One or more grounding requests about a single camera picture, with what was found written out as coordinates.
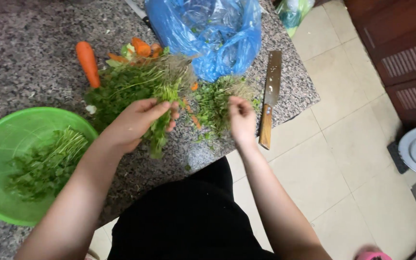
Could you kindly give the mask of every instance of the hand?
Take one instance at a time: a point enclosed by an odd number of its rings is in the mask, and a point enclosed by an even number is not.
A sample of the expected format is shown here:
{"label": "hand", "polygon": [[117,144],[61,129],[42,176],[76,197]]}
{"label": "hand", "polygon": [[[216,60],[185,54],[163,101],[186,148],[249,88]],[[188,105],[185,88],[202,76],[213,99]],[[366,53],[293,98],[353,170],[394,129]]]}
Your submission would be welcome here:
{"label": "hand", "polygon": [[178,103],[168,101],[157,104],[156,98],[137,100],[131,103],[121,114],[100,134],[99,138],[107,144],[116,146],[124,153],[132,152],[141,142],[150,124],[171,108],[171,121],[166,131],[176,126],[179,118]]}
{"label": "hand", "polygon": [[229,98],[231,133],[238,147],[255,145],[256,114],[250,102],[241,97]]}

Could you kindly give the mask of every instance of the wooden knife handle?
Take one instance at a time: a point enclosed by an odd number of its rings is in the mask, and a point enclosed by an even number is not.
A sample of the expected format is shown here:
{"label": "wooden knife handle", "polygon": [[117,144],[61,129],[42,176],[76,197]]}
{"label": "wooden knife handle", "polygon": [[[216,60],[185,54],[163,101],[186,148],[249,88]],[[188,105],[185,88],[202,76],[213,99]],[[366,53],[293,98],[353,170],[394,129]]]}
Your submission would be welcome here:
{"label": "wooden knife handle", "polygon": [[261,116],[261,126],[259,128],[259,144],[265,149],[270,149],[270,131],[272,129],[272,107],[268,104],[263,105],[263,115]]}

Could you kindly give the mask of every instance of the black shirt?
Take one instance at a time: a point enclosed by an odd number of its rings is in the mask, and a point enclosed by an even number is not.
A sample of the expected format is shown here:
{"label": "black shirt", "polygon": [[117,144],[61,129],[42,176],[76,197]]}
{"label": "black shirt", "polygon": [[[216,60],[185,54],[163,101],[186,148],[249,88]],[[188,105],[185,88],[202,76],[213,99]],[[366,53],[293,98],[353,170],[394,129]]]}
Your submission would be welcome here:
{"label": "black shirt", "polygon": [[112,230],[108,260],[276,259],[261,249],[248,216],[203,181],[164,184],[132,204]]}

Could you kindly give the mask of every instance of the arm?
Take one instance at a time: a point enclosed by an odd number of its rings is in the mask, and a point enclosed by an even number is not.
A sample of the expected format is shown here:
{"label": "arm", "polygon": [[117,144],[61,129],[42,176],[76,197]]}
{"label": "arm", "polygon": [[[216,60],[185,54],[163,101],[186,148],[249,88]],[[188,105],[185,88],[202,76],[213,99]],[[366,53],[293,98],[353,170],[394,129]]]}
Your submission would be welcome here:
{"label": "arm", "polygon": [[231,97],[229,102],[232,136],[274,252],[282,259],[330,259],[259,151],[255,140],[256,115],[250,103],[239,97]]}
{"label": "arm", "polygon": [[[156,99],[130,104],[91,144],[75,171],[33,229],[15,259],[84,259],[118,163],[133,151],[150,123],[170,108]],[[171,121],[168,130],[175,126]]]}

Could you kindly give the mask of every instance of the cabinet door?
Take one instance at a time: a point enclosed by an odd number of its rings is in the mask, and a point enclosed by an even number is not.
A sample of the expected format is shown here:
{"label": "cabinet door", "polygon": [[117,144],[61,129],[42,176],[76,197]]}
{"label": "cabinet door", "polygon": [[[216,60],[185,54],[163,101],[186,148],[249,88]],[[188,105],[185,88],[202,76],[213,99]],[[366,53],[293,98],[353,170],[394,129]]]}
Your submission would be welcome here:
{"label": "cabinet door", "polygon": [[346,4],[399,117],[416,126],[416,0]]}

